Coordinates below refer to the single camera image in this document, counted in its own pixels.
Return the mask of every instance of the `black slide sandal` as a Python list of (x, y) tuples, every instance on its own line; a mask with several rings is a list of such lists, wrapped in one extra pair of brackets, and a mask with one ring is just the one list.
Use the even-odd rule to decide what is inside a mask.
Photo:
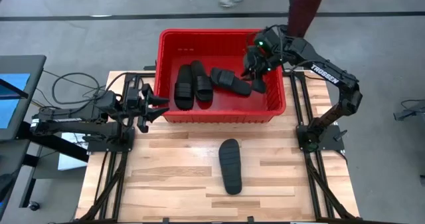
[(220, 159), (221, 175), (226, 192), (231, 195), (240, 193), (242, 191), (242, 177), (238, 141), (234, 139), (224, 141), (218, 150), (218, 158)]
[(198, 60), (191, 63), (193, 75), (193, 89), (199, 101), (210, 102), (213, 100), (213, 86), (205, 72), (204, 66)]
[(174, 84), (174, 102), (181, 110), (193, 107), (192, 67), (188, 64), (179, 69), (177, 82)]
[(210, 77), (212, 83), (220, 88), (230, 90), (243, 96), (249, 96), (251, 94), (250, 84), (237, 78), (233, 71), (212, 68)]

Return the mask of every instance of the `wooden tabletop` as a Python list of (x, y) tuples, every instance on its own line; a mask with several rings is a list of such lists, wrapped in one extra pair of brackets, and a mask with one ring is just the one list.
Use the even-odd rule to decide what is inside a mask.
[[(110, 72), (108, 83), (120, 73)], [(153, 86), (154, 78), (145, 78), (145, 82)], [(120, 94), (123, 83), (122, 77), (111, 90)], [(325, 82), (307, 79), (307, 86), (314, 116), (324, 114), (331, 107)], [(284, 88), (286, 111), (266, 124), (169, 124), (160, 117), (149, 125), (148, 134), (136, 129), (119, 221), (162, 221), (163, 217), (170, 221), (246, 221), (248, 216), (256, 221), (314, 220), (288, 78), (284, 78)], [(298, 90), (303, 105), (300, 86)], [(234, 196), (224, 190), (218, 160), (218, 148), (229, 138), (238, 140), (242, 162), (243, 189)], [(358, 215), (345, 160), (333, 151), (322, 155), (329, 187), (349, 212)], [(103, 157), (104, 153), (90, 156), (76, 218), (93, 204)], [(323, 195), (317, 189), (325, 216)], [(106, 217), (111, 217), (114, 195), (113, 190)]]

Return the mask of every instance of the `red plastic bin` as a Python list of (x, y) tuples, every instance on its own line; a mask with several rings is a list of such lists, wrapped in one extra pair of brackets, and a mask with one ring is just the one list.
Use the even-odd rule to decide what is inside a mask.
[(192, 110), (180, 110), (174, 102), (174, 84), (181, 65), (199, 60), (209, 75), (211, 68), (233, 70), (240, 78), (244, 69), (248, 35), (258, 29), (167, 29), (159, 38), (155, 95), (169, 97), (170, 108), (163, 116), (168, 122), (263, 123), (286, 108), (282, 69), (269, 72), (264, 81), (267, 93), (252, 91), (249, 97), (214, 88), (210, 104), (196, 100)]

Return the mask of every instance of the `concrete floor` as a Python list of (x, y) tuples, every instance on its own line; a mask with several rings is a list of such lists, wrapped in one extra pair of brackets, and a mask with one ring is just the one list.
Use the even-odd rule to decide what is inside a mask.
[[(223, 10), (218, 0), (2, 0), (0, 16), (128, 15), (156, 13), (256, 12), (288, 10), (288, 0), (245, 0)], [(320, 11), (425, 11), (425, 0), (323, 0)], [(110, 70), (140, 70), (155, 63), (158, 37), (168, 28), (257, 28), (286, 19), (195, 19), (138, 21), (0, 22), (0, 55), (47, 56), (45, 69), (57, 74), (86, 72), (105, 83)], [(425, 173), (423, 122), (395, 122), (400, 101), (423, 98), (425, 17), (317, 18), (306, 39), (316, 51), (355, 74), (364, 94), (359, 112), (339, 121), (349, 171), (362, 217), (423, 223)], [(80, 82), (91, 84), (84, 78)], [(43, 74), (39, 88), (50, 98), (54, 77)], [(86, 89), (58, 86), (58, 99), (76, 100)], [(329, 87), (332, 101), (337, 90)], [(35, 98), (44, 102), (40, 93)], [(29, 118), (36, 112), (30, 108)], [(83, 176), (42, 180), (32, 200), (42, 209), (18, 209), (23, 168), (2, 223), (69, 221)]]

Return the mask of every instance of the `maroon pants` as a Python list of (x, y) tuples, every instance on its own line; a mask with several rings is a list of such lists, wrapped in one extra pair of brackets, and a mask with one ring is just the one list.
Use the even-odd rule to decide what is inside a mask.
[(321, 0), (292, 0), (288, 17), (288, 35), (304, 37)]

